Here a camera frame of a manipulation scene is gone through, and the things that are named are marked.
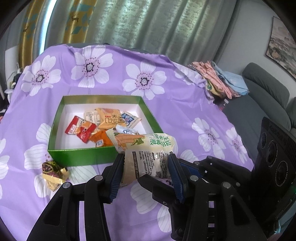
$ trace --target green curtain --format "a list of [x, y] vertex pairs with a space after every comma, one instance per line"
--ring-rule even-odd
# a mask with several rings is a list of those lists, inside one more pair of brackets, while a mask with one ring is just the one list
[[[46, 48], [63, 42], [55, 36], [65, 33], [65, 20], [73, 14], [69, 12], [72, 3], [57, 1]], [[180, 64], [212, 60], [235, 3], [236, 0], [97, 0], [86, 36], [80, 41], [69, 39], [74, 39], [71, 43], [109, 43], [164, 54]]]

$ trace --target sofa cushion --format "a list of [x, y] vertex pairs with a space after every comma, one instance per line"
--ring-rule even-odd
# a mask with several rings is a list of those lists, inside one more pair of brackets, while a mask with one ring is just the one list
[[296, 128], [296, 97], [294, 97], [291, 104], [289, 104], [289, 109], [287, 109], [287, 114], [291, 120], [291, 126]]
[[288, 89], [259, 65], [249, 63], [242, 75], [265, 89], [284, 109], [287, 107], [290, 97]]
[[296, 138], [296, 129], [291, 128], [290, 133]]
[[223, 112], [235, 126], [249, 157], [255, 162], [261, 122], [264, 116], [268, 116], [249, 95], [229, 100]]
[[283, 107], [262, 87], [247, 78], [244, 78], [244, 81], [249, 89], [249, 95], [269, 118], [289, 131], [291, 129], [291, 121]]

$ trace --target green box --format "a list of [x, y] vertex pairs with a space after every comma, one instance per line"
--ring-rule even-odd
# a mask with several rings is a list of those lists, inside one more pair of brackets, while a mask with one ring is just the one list
[[76, 95], [63, 96], [58, 106], [49, 137], [48, 152], [61, 166], [84, 166], [112, 163], [117, 151], [115, 147], [96, 148], [89, 141], [83, 143], [76, 135], [65, 130], [73, 117], [95, 108], [113, 108], [128, 111], [142, 120], [135, 126], [140, 134], [163, 133], [153, 114], [139, 96], [121, 95]]

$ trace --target snack bag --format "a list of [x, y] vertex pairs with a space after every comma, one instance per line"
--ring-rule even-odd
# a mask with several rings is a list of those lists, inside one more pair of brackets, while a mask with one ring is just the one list
[[84, 120], [78, 116], [74, 116], [65, 133], [76, 134], [84, 143], [87, 143], [91, 133], [95, 130], [96, 124]]
[[174, 137], [164, 133], [131, 135], [106, 131], [119, 153], [125, 153], [122, 185], [148, 174], [167, 178], [168, 155], [178, 150]]
[[96, 129], [91, 133], [92, 135], [100, 131], [100, 129], [98, 128], [98, 126], [100, 125], [100, 116], [96, 110], [84, 112], [84, 119], [96, 124]]
[[120, 126], [120, 125], [116, 126], [116, 131], [118, 133], [124, 133], [124, 134], [132, 134], [132, 135], [139, 134], [138, 131], [136, 131], [134, 129], [129, 129], [127, 127], [123, 127], [123, 126]]
[[134, 128], [141, 120], [141, 118], [136, 117], [126, 111], [121, 114], [121, 117], [126, 121], [127, 128]]
[[100, 130], [92, 135], [89, 140], [93, 141], [96, 144], [96, 147], [113, 146], [113, 143], [106, 134], [106, 130]]
[[67, 180], [69, 172], [55, 161], [47, 161], [42, 163], [42, 177], [46, 180], [49, 189], [55, 191], [59, 184]]
[[100, 115], [100, 129], [114, 128], [117, 124], [126, 126], [125, 120], [121, 117], [120, 111], [116, 109], [97, 108]]

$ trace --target painting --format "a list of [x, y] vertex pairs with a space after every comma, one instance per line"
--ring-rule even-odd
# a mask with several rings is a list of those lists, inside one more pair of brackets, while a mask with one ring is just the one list
[[277, 17], [273, 26], [266, 56], [280, 65], [296, 80], [296, 44], [291, 34]]

